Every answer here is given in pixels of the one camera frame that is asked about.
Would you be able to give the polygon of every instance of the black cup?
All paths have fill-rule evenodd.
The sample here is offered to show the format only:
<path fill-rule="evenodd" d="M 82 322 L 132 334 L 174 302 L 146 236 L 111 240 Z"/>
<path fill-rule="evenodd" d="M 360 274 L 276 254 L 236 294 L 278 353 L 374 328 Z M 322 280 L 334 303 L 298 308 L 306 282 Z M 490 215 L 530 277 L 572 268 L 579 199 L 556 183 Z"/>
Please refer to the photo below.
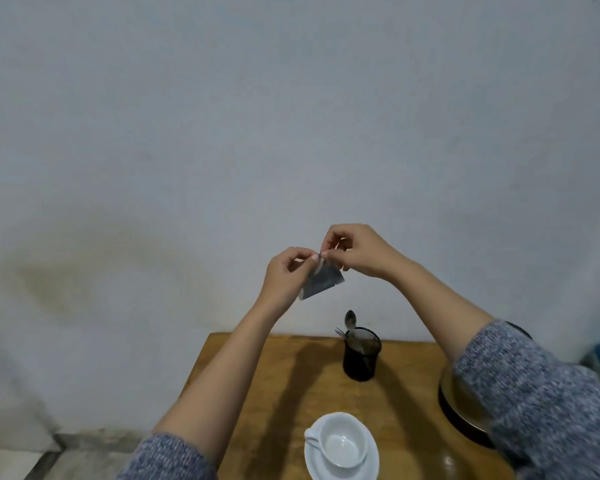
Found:
<path fill-rule="evenodd" d="M 351 379 L 364 382 L 376 373 L 376 362 L 382 350 L 382 340 L 368 328 L 356 327 L 356 330 L 361 331 L 360 339 L 357 341 L 349 337 L 349 331 L 345 334 L 342 368 Z"/>

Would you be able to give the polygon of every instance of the saucer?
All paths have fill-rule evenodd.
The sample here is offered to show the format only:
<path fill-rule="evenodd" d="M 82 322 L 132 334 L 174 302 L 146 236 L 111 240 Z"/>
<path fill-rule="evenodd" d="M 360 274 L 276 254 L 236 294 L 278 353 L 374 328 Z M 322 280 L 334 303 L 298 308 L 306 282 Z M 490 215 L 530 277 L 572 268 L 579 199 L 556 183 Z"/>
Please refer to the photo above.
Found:
<path fill-rule="evenodd" d="M 318 418 L 312 424 L 312 429 L 318 429 L 323 421 L 330 416 L 327 414 Z M 309 443 L 304 443 L 304 461 L 306 468 L 309 470 L 309 475 L 313 480 L 376 480 L 380 471 L 380 454 L 374 437 L 371 435 L 366 426 L 368 450 L 367 457 L 359 467 L 356 468 L 338 468 L 332 465 L 318 448 L 311 446 Z"/>

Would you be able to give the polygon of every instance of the table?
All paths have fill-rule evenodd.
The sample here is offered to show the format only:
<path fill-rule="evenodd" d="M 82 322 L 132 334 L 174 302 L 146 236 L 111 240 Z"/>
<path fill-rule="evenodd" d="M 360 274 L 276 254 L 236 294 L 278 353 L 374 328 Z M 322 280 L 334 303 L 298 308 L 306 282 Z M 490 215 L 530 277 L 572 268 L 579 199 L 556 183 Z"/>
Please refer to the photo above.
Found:
<path fill-rule="evenodd" d="M 228 333 L 209 335 L 185 388 L 215 356 Z M 430 342 L 384 340 L 376 376 L 349 379 L 344 343 L 327 337 L 272 335 L 218 472 L 221 480 L 310 480 L 304 430 L 320 416 L 344 411 L 373 434 L 379 479 L 513 479 L 495 451 L 453 428 L 437 400 L 446 363 Z"/>

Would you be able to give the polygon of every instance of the sleeve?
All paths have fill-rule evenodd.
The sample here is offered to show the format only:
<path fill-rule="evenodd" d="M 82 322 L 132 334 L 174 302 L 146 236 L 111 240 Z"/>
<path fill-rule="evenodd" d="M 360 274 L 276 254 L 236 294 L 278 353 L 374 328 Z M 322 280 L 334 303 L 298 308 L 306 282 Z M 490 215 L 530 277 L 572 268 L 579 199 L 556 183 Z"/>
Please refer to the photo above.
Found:
<path fill-rule="evenodd" d="M 216 480 L 214 466 L 183 439 L 160 433 L 140 443 L 118 480 Z"/>
<path fill-rule="evenodd" d="M 522 478 L 600 479 L 600 383 L 493 322 L 456 361 L 491 417 L 490 437 Z"/>

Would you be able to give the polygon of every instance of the white cup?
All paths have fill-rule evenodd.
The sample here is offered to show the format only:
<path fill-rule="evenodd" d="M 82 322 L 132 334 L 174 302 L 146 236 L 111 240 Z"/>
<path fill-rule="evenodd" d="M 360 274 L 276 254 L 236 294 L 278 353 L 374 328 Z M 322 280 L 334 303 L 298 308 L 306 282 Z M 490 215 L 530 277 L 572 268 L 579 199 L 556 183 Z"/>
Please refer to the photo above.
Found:
<path fill-rule="evenodd" d="M 354 468 L 367 456 L 365 427 L 347 413 L 330 414 L 319 428 L 309 428 L 304 439 L 340 468 Z"/>

